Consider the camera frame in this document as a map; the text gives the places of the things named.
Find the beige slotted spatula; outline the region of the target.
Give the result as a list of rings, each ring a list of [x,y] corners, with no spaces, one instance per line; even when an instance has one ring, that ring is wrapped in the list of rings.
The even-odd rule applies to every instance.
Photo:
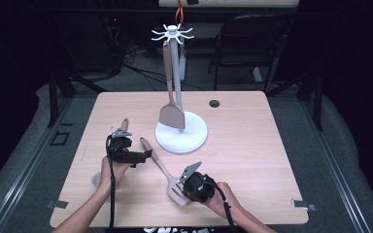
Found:
[[[189,200],[182,194],[182,187],[178,183],[178,179],[173,177],[168,170],[165,168],[163,163],[160,161],[159,157],[156,155],[153,147],[150,145],[147,139],[141,137],[140,142],[145,150],[150,150],[152,152],[152,160],[157,165],[157,167],[161,170],[163,175],[166,177],[167,180],[167,194],[168,196],[178,205],[185,206]]]

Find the dark equipment stand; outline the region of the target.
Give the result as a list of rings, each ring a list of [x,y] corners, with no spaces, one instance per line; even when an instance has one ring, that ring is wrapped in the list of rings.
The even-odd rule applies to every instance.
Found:
[[[115,0],[99,0],[99,5],[102,10],[113,9]],[[122,56],[119,47],[119,22],[115,16],[104,15],[102,16],[102,24],[112,53],[112,67],[109,75],[113,77],[120,73],[122,67]]]

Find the black printed shirt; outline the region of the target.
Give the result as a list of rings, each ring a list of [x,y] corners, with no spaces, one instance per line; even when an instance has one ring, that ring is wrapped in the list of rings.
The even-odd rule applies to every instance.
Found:
[[[216,230],[209,227],[145,227],[142,233],[216,233]]]

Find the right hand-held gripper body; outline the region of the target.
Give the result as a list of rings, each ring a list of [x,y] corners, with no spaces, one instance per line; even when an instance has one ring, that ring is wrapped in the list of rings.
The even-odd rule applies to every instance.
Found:
[[[186,166],[179,178],[182,194],[191,201],[205,203],[215,194],[215,181],[208,175],[197,172],[201,162]]]

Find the white utensil rack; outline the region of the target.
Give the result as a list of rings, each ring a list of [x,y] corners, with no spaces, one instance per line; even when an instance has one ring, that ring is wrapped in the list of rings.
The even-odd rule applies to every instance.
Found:
[[[159,122],[155,128],[155,138],[157,142],[167,151],[175,154],[187,154],[198,150],[204,145],[208,136],[208,127],[204,119],[183,108],[182,85],[186,74],[186,52],[185,39],[193,39],[188,36],[191,31],[182,30],[181,25],[163,25],[162,32],[154,31],[157,38],[153,41],[167,41],[170,43],[172,69],[173,69],[173,96],[176,104],[184,111],[186,128],[184,130],[166,126]]]

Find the black chair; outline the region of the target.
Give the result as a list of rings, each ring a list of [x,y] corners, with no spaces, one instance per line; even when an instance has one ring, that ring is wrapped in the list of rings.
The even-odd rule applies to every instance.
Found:
[[[227,20],[216,39],[208,72],[215,68],[214,90],[220,68],[267,67],[264,87],[271,78],[279,41],[288,33],[289,19],[280,15],[240,15]]]

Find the black metal frame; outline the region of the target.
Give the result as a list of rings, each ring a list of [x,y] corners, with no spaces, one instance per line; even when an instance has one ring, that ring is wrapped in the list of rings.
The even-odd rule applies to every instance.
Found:
[[[317,129],[322,131],[322,86],[323,77],[318,71],[308,71],[300,76],[283,82],[278,87],[274,87],[266,92],[267,96],[275,96],[290,86],[301,83],[301,87],[296,93],[296,98],[299,101],[307,101],[311,95],[314,95],[312,118]]]
[[[88,87],[89,89],[101,93],[106,89],[85,79],[83,76],[66,68],[55,69],[49,76],[49,95],[50,95],[50,121],[48,128],[54,126],[59,116],[58,110],[58,91],[67,97],[73,98],[76,95],[76,89],[72,82],[78,82]]]

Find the grey metal bracket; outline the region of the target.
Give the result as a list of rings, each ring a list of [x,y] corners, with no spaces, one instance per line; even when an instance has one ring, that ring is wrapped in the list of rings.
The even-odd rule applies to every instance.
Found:
[[[51,209],[55,209],[55,208],[65,209],[67,206],[68,206],[68,203],[65,201],[61,201],[61,200],[50,200],[47,203],[47,207]]]
[[[307,212],[315,212],[318,209],[318,207],[315,204],[309,204],[307,201],[304,201],[304,200],[292,199],[291,204],[295,208],[300,208]]]

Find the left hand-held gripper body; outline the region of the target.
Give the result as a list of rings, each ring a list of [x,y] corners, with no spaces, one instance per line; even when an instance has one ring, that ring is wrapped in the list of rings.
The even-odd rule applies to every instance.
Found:
[[[137,164],[143,161],[140,152],[130,151],[132,141],[129,139],[131,133],[119,128],[106,141],[106,153],[110,160],[117,163]]]

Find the metal floor rail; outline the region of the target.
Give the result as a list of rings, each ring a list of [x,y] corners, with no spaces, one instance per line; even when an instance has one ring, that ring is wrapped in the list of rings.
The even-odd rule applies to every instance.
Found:
[[[41,101],[31,123],[19,143],[0,171],[0,233],[5,228],[17,203],[23,196],[30,181],[36,174],[44,152],[55,135],[55,129],[65,118],[74,98],[60,101],[58,117],[52,127],[50,122],[50,103]]]
[[[304,112],[304,115],[307,117],[308,123],[323,150],[323,160],[336,186],[337,192],[341,198],[344,208],[347,211],[350,220],[356,230],[356,233],[372,233],[369,224],[366,221],[361,208],[334,156],[333,150],[330,147],[324,132],[320,130],[314,122],[314,119],[312,117],[312,107],[308,102],[304,101],[300,102],[300,106]]]

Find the person's right hand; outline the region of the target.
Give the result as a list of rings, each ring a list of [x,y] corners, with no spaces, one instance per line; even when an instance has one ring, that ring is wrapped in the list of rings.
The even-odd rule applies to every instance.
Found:
[[[214,196],[208,199],[204,205],[224,218],[227,218],[226,211],[229,211],[231,217],[235,217],[239,211],[239,202],[226,182],[218,182],[218,188],[215,189]]]

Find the beige solid spatula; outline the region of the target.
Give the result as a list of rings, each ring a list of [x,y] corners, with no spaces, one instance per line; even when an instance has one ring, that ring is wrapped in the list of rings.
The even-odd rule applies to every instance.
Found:
[[[163,106],[159,113],[159,122],[173,128],[186,128],[184,111],[176,104],[173,96],[173,69],[170,43],[164,41],[162,44],[165,77],[167,84],[168,103]]]

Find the person's left hand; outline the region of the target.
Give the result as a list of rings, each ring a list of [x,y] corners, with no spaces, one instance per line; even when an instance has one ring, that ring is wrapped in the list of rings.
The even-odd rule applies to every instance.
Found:
[[[109,163],[109,159],[104,157],[101,163],[101,177],[98,190],[102,193],[109,193],[111,190],[111,177],[115,177],[116,183],[119,183],[125,172],[131,167],[129,163]]]

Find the beige perforated skimmer spoon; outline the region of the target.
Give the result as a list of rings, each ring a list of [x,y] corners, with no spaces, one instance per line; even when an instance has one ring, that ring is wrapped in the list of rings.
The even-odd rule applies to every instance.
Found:
[[[127,128],[128,128],[128,125],[129,125],[129,120],[127,118],[125,118],[122,123],[121,123],[121,127],[119,129],[117,129],[115,131],[115,134],[118,134],[119,132],[123,132],[123,131],[126,131]],[[101,173],[98,172],[96,173],[92,178],[91,178],[91,182],[92,184],[97,187],[100,183],[100,180],[101,180]]]

